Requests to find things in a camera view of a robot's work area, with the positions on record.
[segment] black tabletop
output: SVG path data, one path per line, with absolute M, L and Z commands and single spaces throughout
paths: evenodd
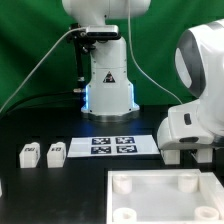
M 0 121 L 0 222 L 89 223 L 106 221 L 108 170 L 200 169 L 214 172 L 224 184 L 224 150 L 213 163 L 197 164 L 190 151 L 181 152 L 181 164 L 166 166 L 160 155 L 67 158 L 63 168 L 47 168 L 50 145 L 59 141 L 68 150 L 72 137 L 149 135 L 156 140 L 167 107 L 148 106 L 140 117 L 121 123 L 83 120 L 75 108 L 23 109 Z M 40 143 L 37 168 L 20 169 L 25 144 Z

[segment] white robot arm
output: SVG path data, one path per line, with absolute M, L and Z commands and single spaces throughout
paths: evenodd
M 133 85 L 127 78 L 126 42 L 119 35 L 120 39 L 116 40 L 97 39 L 102 36 L 107 38 L 107 35 L 111 34 L 110 28 L 105 25 L 105 19 L 128 17 L 129 0 L 62 2 L 65 11 L 76 19 L 79 25 L 87 27 L 84 36 L 88 36 L 89 30 L 97 30 L 92 36 L 96 42 L 94 50 L 90 52 L 92 78 L 86 86 L 86 104 L 81 109 L 83 117 L 102 122 L 118 122 L 136 117 L 139 106 L 134 103 Z M 131 16 L 144 14 L 150 2 L 151 0 L 130 0 Z
M 181 149 L 197 149 L 198 162 L 211 162 L 213 148 L 224 146 L 223 40 L 224 20 L 188 29 L 179 40 L 177 73 L 198 100 L 170 108 L 160 125 L 157 140 L 166 163 L 176 163 Z
M 131 15 L 143 15 L 151 0 L 130 0 Z M 62 0 L 65 11 L 81 26 L 105 25 L 105 19 L 128 17 L 128 0 Z

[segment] black sticker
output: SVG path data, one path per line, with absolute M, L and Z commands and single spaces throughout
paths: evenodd
M 91 147 L 91 154 L 111 154 L 110 146 Z
M 135 145 L 122 145 L 117 146 L 117 153 L 137 153 L 137 147 Z
M 93 138 L 92 145 L 110 145 L 110 138 Z
M 25 148 L 24 151 L 28 151 L 28 152 L 30 152 L 30 151 L 34 151 L 34 150 L 35 150 L 35 148 Z
M 112 76 L 111 72 L 107 73 L 107 76 L 103 80 L 104 83 L 115 83 L 114 77 Z
M 116 144 L 133 144 L 135 140 L 133 137 L 117 137 Z
M 52 148 L 51 151 L 59 152 L 59 151 L 61 151 L 61 147 Z

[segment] white plastic tray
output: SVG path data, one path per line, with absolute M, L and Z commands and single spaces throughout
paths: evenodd
M 182 173 L 199 176 L 198 191 L 183 193 L 178 189 L 178 176 Z M 132 177 L 132 192 L 127 195 L 113 192 L 113 175 Z M 107 187 L 107 224 L 113 222 L 118 208 L 131 208 L 137 213 L 138 224 L 195 224 L 194 210 L 209 206 L 218 210 L 219 221 L 224 223 L 224 189 L 213 173 L 199 170 L 109 171 Z

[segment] green backdrop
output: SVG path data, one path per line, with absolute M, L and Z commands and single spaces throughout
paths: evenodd
M 180 35 L 192 26 L 224 18 L 223 0 L 152 0 L 149 11 L 132 19 L 135 57 L 142 69 L 183 102 L 192 96 L 178 79 L 174 52 Z M 61 0 L 0 0 L 0 105 L 19 86 L 74 20 Z M 118 24 L 127 40 L 127 20 Z M 24 97 L 76 87 L 73 46 L 63 41 L 11 102 Z M 89 79 L 89 60 L 85 60 Z M 128 49 L 128 76 L 140 105 L 175 104 L 135 68 Z

